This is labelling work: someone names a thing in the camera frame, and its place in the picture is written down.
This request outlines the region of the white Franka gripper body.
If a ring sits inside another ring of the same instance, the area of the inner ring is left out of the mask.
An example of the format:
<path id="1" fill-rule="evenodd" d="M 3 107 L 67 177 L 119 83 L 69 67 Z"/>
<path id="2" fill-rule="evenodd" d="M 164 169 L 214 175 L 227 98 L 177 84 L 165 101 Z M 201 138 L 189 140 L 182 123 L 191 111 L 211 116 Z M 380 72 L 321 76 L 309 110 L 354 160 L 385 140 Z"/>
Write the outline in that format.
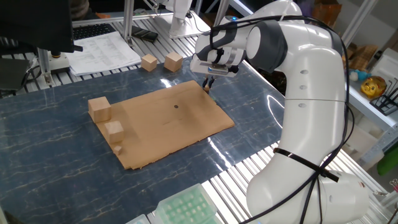
<path id="1" fill-rule="evenodd" d="M 219 65 L 211 62 L 201 61 L 196 54 L 192 56 L 190 63 L 190 70 L 195 73 L 202 73 L 205 75 L 217 75 L 223 77 L 235 77 L 239 71 L 238 66 Z"/>

